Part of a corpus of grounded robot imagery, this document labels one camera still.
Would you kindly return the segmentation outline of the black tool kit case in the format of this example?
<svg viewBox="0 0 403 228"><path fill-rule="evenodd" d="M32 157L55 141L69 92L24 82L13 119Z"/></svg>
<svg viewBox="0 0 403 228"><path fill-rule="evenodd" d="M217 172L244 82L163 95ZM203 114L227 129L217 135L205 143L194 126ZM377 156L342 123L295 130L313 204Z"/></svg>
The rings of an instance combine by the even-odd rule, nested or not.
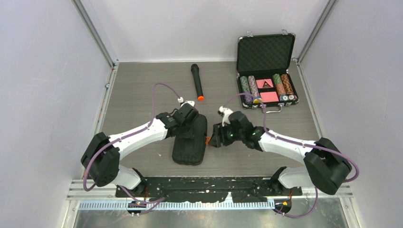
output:
<svg viewBox="0 0 403 228"><path fill-rule="evenodd" d="M190 129L175 137L172 160L181 165L199 165L202 163L208 130L207 118L199 114L190 125Z"/></svg>

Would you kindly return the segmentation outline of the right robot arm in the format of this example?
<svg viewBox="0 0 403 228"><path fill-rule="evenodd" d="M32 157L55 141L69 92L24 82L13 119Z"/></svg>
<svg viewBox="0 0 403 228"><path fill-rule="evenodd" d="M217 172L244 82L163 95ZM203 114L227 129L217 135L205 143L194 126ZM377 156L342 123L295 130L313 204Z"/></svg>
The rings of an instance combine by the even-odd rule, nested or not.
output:
<svg viewBox="0 0 403 228"><path fill-rule="evenodd" d="M225 109L219 114L223 120L213 126L210 146L219 148L241 141L250 149L276 153L302 164L296 168L281 167L269 179L269 187L278 195L294 187L315 187L334 195L352 170L352 162L327 138L304 141L254 126L240 111Z"/></svg>

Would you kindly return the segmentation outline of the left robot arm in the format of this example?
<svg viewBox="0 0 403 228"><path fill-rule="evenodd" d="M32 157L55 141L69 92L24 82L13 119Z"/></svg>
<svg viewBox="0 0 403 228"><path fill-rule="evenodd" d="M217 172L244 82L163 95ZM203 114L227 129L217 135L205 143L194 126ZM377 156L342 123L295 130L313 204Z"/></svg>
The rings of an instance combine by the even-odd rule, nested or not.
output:
<svg viewBox="0 0 403 228"><path fill-rule="evenodd" d="M146 184L139 171L121 165L120 161L130 153L151 143L185 133L199 114L193 101L186 101L172 113L160 113L151 121L129 131L107 136L104 132L93 136L84 152L81 163L85 168L84 179L94 181L84 184L86 191L108 184L119 185L135 197L145 193Z"/></svg>

